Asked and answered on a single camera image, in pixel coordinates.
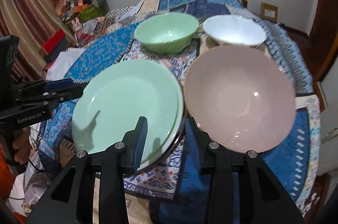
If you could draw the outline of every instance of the table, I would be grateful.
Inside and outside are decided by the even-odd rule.
[[[124,18],[120,20],[116,19],[120,13],[115,14],[120,10],[110,12],[106,19],[114,19],[114,23],[106,24],[101,29],[101,36],[89,44],[85,53],[71,67],[65,77],[72,78],[76,82],[85,82],[116,62],[141,58],[152,59],[165,64],[178,77],[181,84],[184,84],[185,74],[192,61],[199,53],[203,53],[216,45],[204,34],[202,24],[197,30],[199,42],[193,42],[178,55],[165,56],[149,53],[137,41],[133,41],[133,32],[138,23],[153,15],[168,11],[192,14],[201,23],[213,15],[229,13],[253,19],[267,33],[267,40],[259,49],[284,68],[297,93],[296,104],[299,108],[299,113],[297,112],[299,114],[298,127],[295,127],[295,131],[290,133],[290,139],[287,139],[285,143],[278,147],[280,150],[273,149],[262,156],[277,176],[283,174],[280,176],[281,178],[279,177],[280,180],[283,180],[281,182],[300,210],[304,210],[304,201],[310,194],[318,167],[320,125],[318,98],[313,93],[312,77],[303,62],[297,44],[290,40],[286,31],[278,25],[264,21],[244,8],[240,0],[144,0],[139,5],[139,9],[133,9],[131,16],[122,11]],[[71,136],[69,121],[72,107],[70,104],[62,105],[59,108],[60,112],[66,112],[68,115],[64,114],[58,121],[55,120],[54,124],[49,122],[46,124],[46,129],[43,129],[42,134],[45,142],[42,141],[40,147],[45,153],[49,152],[49,148],[58,146],[60,135]],[[63,128],[67,126],[68,128],[63,129],[62,133],[58,133],[50,144],[48,136],[55,134],[57,129],[60,129],[60,124],[63,124]],[[126,191],[129,190],[129,193],[150,199],[173,199],[178,181],[181,185],[184,183],[182,171],[180,171],[183,147],[184,142],[182,140],[173,153],[159,162],[153,170],[147,171],[143,175],[126,177]],[[284,163],[277,164],[275,162],[276,156],[283,150],[290,152],[289,157],[292,158],[294,165],[285,166]],[[52,156],[57,160],[57,155],[52,154]],[[173,183],[169,183],[167,188],[163,187],[169,179]]]

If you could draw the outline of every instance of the screw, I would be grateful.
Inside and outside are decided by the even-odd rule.
[[[210,147],[211,149],[215,150],[215,149],[218,149],[219,144],[216,143],[216,142],[211,142],[211,143],[209,144],[209,147]]]
[[[251,157],[251,158],[256,158],[257,153],[255,151],[248,151],[248,156]]]
[[[77,153],[76,153],[76,156],[78,157],[78,158],[82,158],[82,157],[84,157],[86,155],[86,152],[85,151],[78,151]]]
[[[117,149],[122,149],[123,147],[124,147],[124,143],[123,142],[117,142],[115,144],[115,148],[117,148]]]

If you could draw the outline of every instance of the patchwork tablecloth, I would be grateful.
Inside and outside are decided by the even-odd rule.
[[[309,96],[313,92],[312,77],[306,68],[297,44],[288,37],[286,31],[278,25],[252,14],[242,6],[239,0],[144,0],[137,14],[108,26],[104,31],[105,35],[89,45],[87,51],[71,67],[66,77],[72,78],[76,82],[89,81],[99,72],[120,60],[143,58],[165,64],[177,76],[181,84],[184,84],[186,71],[199,53],[197,41],[192,42],[177,55],[156,55],[133,40],[133,33],[139,22],[168,11],[192,14],[199,19],[200,23],[217,14],[236,14],[253,19],[265,29],[267,33],[267,40],[264,43],[266,53],[284,68],[295,92],[307,97],[306,101],[302,102],[306,105],[303,108],[307,108],[307,110],[298,111],[294,130],[289,137],[280,146],[263,155],[267,164],[301,209],[310,194],[318,164],[319,103],[316,96]],[[201,47],[207,48],[208,44],[202,25],[197,30],[197,35],[201,37]],[[67,115],[69,108],[74,107],[74,103],[71,103],[62,104],[53,120],[47,121],[45,129],[41,129],[40,150],[56,161],[61,139],[64,135],[71,137],[69,130],[71,114]],[[180,173],[182,149],[183,142],[168,158],[163,158],[153,169],[136,176],[126,177],[125,189],[129,190],[131,194],[140,194],[143,197],[175,199],[175,196],[179,195],[177,174]],[[289,152],[289,155],[286,156],[289,157],[290,164],[285,164],[285,157],[278,156],[286,150]]]

